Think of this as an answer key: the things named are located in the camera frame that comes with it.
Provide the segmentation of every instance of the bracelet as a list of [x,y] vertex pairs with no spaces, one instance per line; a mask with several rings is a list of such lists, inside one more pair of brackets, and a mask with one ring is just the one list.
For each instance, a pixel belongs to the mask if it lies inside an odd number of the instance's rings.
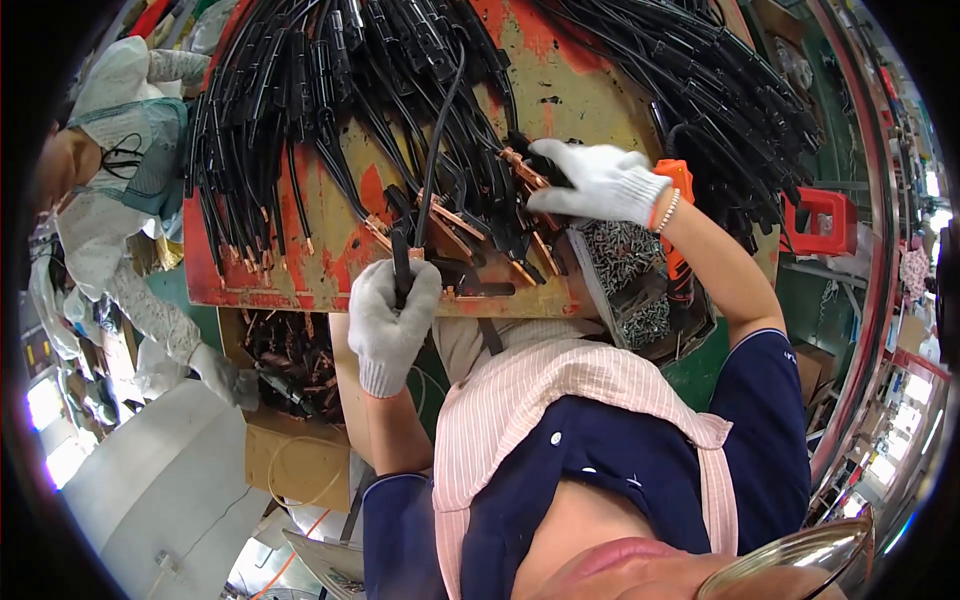
[[680,190],[674,188],[673,198],[670,199],[670,206],[667,207],[666,212],[663,213],[663,218],[660,219],[660,224],[654,229],[654,233],[660,235],[660,232],[663,231],[663,228],[666,227],[666,224],[670,222],[670,217],[673,216],[673,213],[677,210],[677,202],[680,201]]

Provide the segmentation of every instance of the white work glove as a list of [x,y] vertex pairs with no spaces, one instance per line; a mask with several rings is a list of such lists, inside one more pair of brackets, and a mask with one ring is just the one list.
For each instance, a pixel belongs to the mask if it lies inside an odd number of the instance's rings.
[[374,397],[396,396],[407,382],[440,303],[440,271],[411,260],[414,284],[403,310],[396,310],[394,261],[364,269],[350,288],[347,343],[360,359],[360,386]]
[[207,344],[200,344],[190,355],[187,366],[214,394],[230,406],[255,411],[260,404],[256,371],[239,370],[226,356]]
[[550,187],[530,196],[527,208],[602,221],[630,221],[648,228],[654,205],[671,178],[650,172],[650,161],[639,152],[615,146],[564,144],[538,139],[530,150],[550,158],[576,187]]

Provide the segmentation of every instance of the eyeglasses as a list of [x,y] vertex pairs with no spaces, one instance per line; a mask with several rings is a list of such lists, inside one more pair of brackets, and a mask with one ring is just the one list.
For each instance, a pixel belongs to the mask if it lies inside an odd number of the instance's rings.
[[[776,567],[812,567],[804,575],[809,585],[799,590],[796,600],[810,600],[837,580],[860,556],[866,558],[870,578],[874,557],[874,510],[867,505],[855,518],[845,518],[805,529],[754,550],[710,575],[697,590],[697,600],[717,598],[733,586],[746,587],[770,575]],[[816,574],[823,572],[823,577]]]

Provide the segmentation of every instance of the navy blue shirt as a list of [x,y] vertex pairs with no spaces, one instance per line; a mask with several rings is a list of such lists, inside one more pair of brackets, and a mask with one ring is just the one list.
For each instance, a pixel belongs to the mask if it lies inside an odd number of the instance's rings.
[[[797,359],[786,336],[763,329],[733,349],[709,411],[733,422],[724,444],[736,494],[739,553],[800,529],[810,468]],[[620,493],[659,540],[710,551],[696,449],[672,423],[580,396],[551,404],[470,504],[461,591],[509,598],[516,570],[562,477]],[[437,562],[432,481],[380,478],[364,496],[367,597],[445,599]]]

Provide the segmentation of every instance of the orange cable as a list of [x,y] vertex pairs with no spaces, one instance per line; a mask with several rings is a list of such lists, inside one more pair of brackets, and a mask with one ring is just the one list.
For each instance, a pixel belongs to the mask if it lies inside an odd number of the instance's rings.
[[[323,513],[322,515],[320,515],[320,518],[317,519],[317,522],[314,523],[313,526],[306,532],[306,536],[307,536],[308,538],[310,537],[310,534],[313,533],[313,530],[317,528],[317,525],[320,524],[320,521],[324,520],[324,517],[327,516],[327,515],[329,515],[329,514],[330,514],[330,509],[326,509],[326,512]],[[273,584],[276,583],[276,580],[280,578],[280,575],[283,574],[283,571],[287,570],[287,567],[290,566],[290,563],[294,560],[294,557],[295,557],[295,556],[297,556],[297,552],[294,552],[293,554],[290,555],[290,558],[287,559],[287,562],[284,563],[283,566],[280,568],[280,570],[276,572],[276,575],[274,575],[274,578],[270,580],[270,583],[267,584],[266,587],[264,587],[264,589],[262,589],[262,590],[260,590],[259,592],[257,592],[257,593],[253,596],[253,598],[251,598],[251,600],[256,600],[257,598],[259,598],[260,596],[263,595],[263,592],[265,592],[265,591],[267,591],[268,589],[270,589],[270,587],[271,587]]]

